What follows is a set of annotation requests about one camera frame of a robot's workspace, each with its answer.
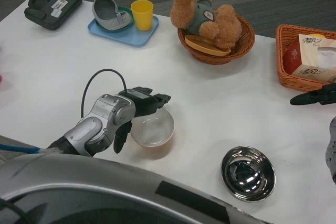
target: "blue tray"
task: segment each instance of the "blue tray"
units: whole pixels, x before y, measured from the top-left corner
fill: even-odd
[[[88,25],[88,29],[92,34],[113,39],[122,43],[126,43],[131,46],[135,47],[142,47],[144,46],[149,39],[152,37],[153,33],[159,26],[159,19],[155,16],[153,16],[153,25],[152,28],[148,31],[140,31],[137,29],[136,24],[133,23],[130,28],[123,30],[123,31],[115,31],[115,32],[109,32],[104,31],[101,29],[97,24],[96,20],[93,19],[93,21]]]

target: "white table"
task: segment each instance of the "white table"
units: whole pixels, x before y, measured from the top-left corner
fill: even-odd
[[[334,223],[336,187],[324,161],[329,123],[336,105],[291,106],[300,92],[282,87],[276,43],[256,36],[250,53],[222,66],[195,60],[180,44],[168,17],[149,43],[133,48],[88,32],[91,3],[57,31],[24,16],[27,1],[0,22],[0,134],[47,147],[80,118],[83,89],[97,70],[120,71],[128,88],[143,86],[172,96],[173,140],[158,149],[128,138],[122,152],[99,158],[162,174],[276,224]],[[120,79],[103,73],[91,84],[85,112],[102,94],[122,90]],[[228,150],[249,145],[271,160],[274,193],[251,204],[235,199],[219,173]]]

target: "tissue box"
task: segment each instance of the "tissue box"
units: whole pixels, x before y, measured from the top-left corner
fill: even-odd
[[[292,76],[336,82],[336,40],[299,34],[283,58],[283,68]]]

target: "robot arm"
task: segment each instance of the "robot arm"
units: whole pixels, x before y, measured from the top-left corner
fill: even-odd
[[[336,83],[324,85],[319,90],[300,94],[290,100],[292,105],[306,105],[317,102],[322,105],[336,103]],[[336,118],[330,123],[330,143],[325,154],[325,161],[332,180],[336,183]]]
[[[102,95],[90,113],[49,148],[57,147],[65,154],[92,157],[114,142],[114,151],[119,153],[131,131],[131,120],[155,113],[171,98],[164,94],[153,96],[151,92],[149,88],[137,87],[127,90],[127,93]]]

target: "blue cable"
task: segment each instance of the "blue cable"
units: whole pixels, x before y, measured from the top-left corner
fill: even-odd
[[[38,147],[26,148],[26,147],[18,147],[18,146],[0,144],[0,150],[9,151],[9,152],[23,152],[27,154],[35,154],[35,153],[39,153],[40,148]]]

